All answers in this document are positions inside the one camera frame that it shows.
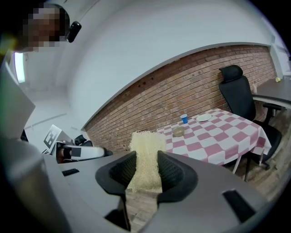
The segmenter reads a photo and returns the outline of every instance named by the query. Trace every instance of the pink and white checkered tablecloth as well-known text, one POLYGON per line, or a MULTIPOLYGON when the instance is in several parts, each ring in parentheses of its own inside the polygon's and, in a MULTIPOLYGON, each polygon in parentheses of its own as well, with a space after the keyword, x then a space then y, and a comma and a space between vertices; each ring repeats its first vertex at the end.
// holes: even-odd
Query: pink and white checkered tablecloth
POLYGON ((221 109, 206 113, 212 115, 208 121, 197 122, 197 116, 193 116, 187 124, 177 122, 158 129, 158 133, 166 135, 166 151, 218 165, 248 151, 258 155, 269 152, 271 144, 261 126, 221 109), (185 127, 185 134, 174 137, 172 130, 178 126, 185 127))

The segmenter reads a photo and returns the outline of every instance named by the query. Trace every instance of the blue cup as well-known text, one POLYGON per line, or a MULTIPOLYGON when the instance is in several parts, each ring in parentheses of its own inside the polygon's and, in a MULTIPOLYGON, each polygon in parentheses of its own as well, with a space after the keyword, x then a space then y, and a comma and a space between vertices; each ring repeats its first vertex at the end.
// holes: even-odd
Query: blue cup
POLYGON ((182 119, 182 121, 183 121, 184 124, 187 124, 188 123, 188 116, 187 116, 187 114, 183 114, 180 117, 181 117, 181 119, 182 119))

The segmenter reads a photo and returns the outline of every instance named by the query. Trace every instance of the light fixture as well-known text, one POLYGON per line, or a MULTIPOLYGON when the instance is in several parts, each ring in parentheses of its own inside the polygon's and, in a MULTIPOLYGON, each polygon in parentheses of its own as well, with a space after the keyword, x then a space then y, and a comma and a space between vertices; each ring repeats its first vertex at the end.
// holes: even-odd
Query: light fixture
POLYGON ((14 53, 14 64, 16 76, 19 83, 25 82, 24 67, 23 67, 23 53, 14 53))

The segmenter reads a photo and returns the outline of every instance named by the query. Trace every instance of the plate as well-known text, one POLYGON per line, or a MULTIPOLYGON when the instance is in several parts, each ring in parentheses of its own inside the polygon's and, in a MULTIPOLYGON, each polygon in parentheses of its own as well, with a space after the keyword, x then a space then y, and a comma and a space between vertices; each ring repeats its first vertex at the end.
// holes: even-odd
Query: plate
POLYGON ((203 115, 201 115, 201 116, 198 116, 198 117, 196 118, 196 120, 197 120, 198 122, 204 122, 204 121, 208 121, 211 117, 212 117, 211 114, 206 113, 206 114, 203 114, 203 115))

